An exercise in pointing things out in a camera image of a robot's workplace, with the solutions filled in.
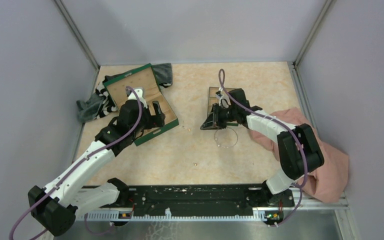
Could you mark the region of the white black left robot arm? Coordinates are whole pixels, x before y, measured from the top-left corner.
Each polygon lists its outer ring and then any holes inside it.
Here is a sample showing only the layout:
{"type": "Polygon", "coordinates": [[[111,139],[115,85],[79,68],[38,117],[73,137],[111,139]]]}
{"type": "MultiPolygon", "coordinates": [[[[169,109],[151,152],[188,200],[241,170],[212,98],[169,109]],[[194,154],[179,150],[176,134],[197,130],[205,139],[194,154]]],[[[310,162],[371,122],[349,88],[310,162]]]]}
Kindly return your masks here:
{"type": "Polygon", "coordinates": [[[65,234],[77,217],[99,207],[129,203],[128,187],[119,179],[110,179],[89,192],[81,192],[84,184],[102,167],[111,162],[142,132],[165,126],[160,103],[152,102],[151,114],[145,100],[128,99],[119,115],[95,136],[86,151],[63,173],[44,187],[33,186],[27,193],[28,213],[53,236],[65,234]]]}

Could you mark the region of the green compartment jewelry tray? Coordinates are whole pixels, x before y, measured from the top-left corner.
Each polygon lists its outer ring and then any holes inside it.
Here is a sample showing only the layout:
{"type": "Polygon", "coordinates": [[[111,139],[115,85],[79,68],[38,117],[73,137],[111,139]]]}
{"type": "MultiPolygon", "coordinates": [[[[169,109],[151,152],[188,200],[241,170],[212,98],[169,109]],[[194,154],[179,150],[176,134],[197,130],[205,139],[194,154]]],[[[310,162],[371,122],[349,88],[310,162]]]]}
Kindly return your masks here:
{"type": "Polygon", "coordinates": [[[208,90],[208,101],[207,101],[207,105],[208,105],[207,106],[207,116],[210,114],[210,112],[212,110],[213,104],[218,104],[219,103],[218,99],[216,98],[216,92],[217,91],[221,91],[222,93],[224,93],[226,95],[226,93],[220,87],[215,87],[215,86],[210,86],[209,87],[209,90],[208,90]]]}

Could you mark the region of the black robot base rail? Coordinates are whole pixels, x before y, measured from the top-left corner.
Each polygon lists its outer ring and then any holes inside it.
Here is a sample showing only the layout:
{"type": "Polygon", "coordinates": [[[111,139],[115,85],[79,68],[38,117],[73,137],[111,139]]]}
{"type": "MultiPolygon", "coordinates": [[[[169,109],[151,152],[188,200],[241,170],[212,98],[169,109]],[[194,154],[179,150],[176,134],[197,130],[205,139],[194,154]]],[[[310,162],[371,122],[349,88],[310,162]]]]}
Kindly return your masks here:
{"type": "Polygon", "coordinates": [[[134,208],[135,217],[250,217],[254,208],[294,207],[290,189],[272,194],[264,184],[131,185],[106,208],[134,208]]]}

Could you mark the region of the green jewelry box with lid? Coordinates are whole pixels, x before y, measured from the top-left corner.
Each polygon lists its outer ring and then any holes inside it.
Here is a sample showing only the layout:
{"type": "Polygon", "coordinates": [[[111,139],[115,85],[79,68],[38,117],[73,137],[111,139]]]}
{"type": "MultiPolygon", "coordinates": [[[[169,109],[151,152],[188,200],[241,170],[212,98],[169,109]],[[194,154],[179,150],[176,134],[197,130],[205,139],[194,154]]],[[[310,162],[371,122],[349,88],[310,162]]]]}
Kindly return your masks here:
{"type": "Polygon", "coordinates": [[[104,89],[123,117],[127,115],[127,108],[138,107],[137,99],[143,106],[136,128],[136,146],[179,125],[178,117],[162,94],[162,88],[168,83],[168,77],[159,77],[157,66],[150,63],[104,77],[104,89]]]}

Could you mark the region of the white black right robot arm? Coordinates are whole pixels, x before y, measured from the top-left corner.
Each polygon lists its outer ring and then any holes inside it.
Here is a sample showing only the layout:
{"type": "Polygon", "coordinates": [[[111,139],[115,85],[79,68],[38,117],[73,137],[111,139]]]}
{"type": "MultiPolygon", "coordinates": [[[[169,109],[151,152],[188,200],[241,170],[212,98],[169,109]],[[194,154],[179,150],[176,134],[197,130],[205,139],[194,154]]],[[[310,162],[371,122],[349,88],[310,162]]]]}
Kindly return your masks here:
{"type": "Polygon", "coordinates": [[[281,193],[298,179],[324,164],[324,157],[312,128],[308,124],[294,125],[267,114],[258,106],[250,106],[241,88],[227,93],[230,103],[214,103],[201,130],[221,130],[228,122],[237,122],[248,130],[269,138],[277,145],[281,169],[263,185],[261,199],[267,206],[275,206],[281,193]]]}

